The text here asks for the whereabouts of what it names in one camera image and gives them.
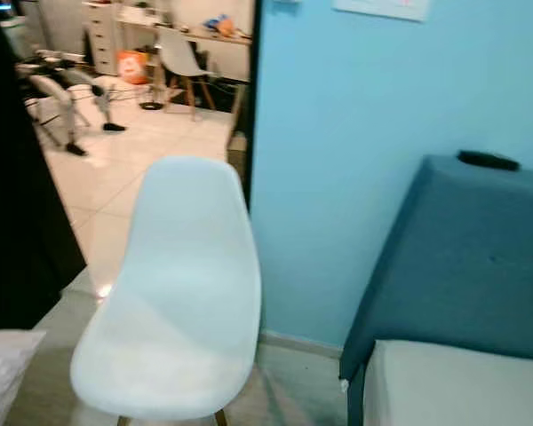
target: orange bag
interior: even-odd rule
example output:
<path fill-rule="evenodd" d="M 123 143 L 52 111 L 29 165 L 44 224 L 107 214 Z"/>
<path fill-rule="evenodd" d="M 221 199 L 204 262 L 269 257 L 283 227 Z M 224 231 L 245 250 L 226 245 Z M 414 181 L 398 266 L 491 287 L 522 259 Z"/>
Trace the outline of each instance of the orange bag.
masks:
<path fill-rule="evenodd" d="M 148 83 L 146 63 L 148 55 L 142 51 L 119 51 L 118 76 L 130 84 Z"/>

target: baseboard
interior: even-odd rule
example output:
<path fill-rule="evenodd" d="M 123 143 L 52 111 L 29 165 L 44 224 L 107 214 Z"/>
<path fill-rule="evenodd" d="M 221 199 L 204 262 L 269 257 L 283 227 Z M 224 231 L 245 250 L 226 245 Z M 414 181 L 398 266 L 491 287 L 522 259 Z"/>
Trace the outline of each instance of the baseboard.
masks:
<path fill-rule="evenodd" d="M 281 335 L 274 331 L 261 331 L 259 334 L 261 343 L 281 346 L 294 351 L 303 351 L 322 355 L 323 357 L 339 359 L 343 348 L 331 346 L 325 343 L 314 342 L 312 340 L 300 339 L 290 335 Z"/>

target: white drawer cabinet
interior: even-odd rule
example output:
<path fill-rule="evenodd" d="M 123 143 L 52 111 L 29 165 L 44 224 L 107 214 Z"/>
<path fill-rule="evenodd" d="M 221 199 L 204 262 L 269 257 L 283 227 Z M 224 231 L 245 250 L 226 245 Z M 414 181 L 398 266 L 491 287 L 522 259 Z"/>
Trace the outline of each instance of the white drawer cabinet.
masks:
<path fill-rule="evenodd" d="M 116 42 L 113 5 L 83 2 L 84 25 L 91 41 L 92 58 L 98 73 L 116 75 Z"/>

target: chair back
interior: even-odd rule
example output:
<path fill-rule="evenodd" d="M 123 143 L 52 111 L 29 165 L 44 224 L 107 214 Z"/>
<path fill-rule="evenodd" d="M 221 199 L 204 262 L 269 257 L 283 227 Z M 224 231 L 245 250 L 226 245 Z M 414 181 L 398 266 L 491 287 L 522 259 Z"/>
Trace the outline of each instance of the chair back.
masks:
<path fill-rule="evenodd" d="M 172 73 L 184 76 L 204 75 L 198 67 L 187 39 L 177 29 L 159 28 L 160 59 Z"/>

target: white pillow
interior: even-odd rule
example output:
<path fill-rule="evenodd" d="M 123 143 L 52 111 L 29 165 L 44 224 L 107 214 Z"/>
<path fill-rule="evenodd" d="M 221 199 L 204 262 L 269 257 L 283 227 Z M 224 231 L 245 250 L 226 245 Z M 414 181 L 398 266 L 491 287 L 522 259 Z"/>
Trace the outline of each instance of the white pillow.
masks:
<path fill-rule="evenodd" d="M 0 425 L 44 336 L 44 331 L 0 330 Z"/>

